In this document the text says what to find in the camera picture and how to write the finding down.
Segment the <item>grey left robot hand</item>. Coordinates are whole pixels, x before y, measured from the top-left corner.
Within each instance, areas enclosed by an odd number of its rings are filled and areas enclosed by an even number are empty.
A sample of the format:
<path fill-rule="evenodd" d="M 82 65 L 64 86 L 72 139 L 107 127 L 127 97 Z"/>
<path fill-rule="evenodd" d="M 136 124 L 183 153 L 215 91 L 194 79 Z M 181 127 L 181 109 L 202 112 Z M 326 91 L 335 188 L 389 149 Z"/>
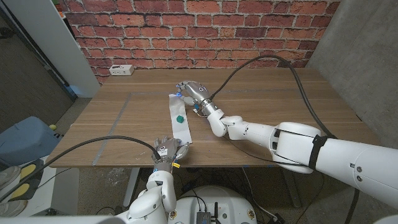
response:
<path fill-rule="evenodd" d="M 186 142 L 182 145 L 181 143 L 181 139 L 164 136 L 162 140 L 159 138 L 155 139 L 154 148 L 161 159 L 173 162 L 174 160 L 184 158 L 188 153 L 190 143 Z"/>

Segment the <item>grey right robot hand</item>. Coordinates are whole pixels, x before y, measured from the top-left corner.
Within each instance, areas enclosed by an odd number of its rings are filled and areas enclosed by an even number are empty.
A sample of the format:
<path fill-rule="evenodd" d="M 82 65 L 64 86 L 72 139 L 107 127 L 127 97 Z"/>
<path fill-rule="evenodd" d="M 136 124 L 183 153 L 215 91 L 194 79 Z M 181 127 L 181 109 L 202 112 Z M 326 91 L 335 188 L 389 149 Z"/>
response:
<path fill-rule="evenodd" d="M 208 90 L 201 83 L 185 80 L 176 84 L 176 87 L 176 95 L 185 104 L 194 106 L 197 111 L 200 111 L 202 116 L 207 117 L 218 110 L 218 107 L 210 100 Z"/>

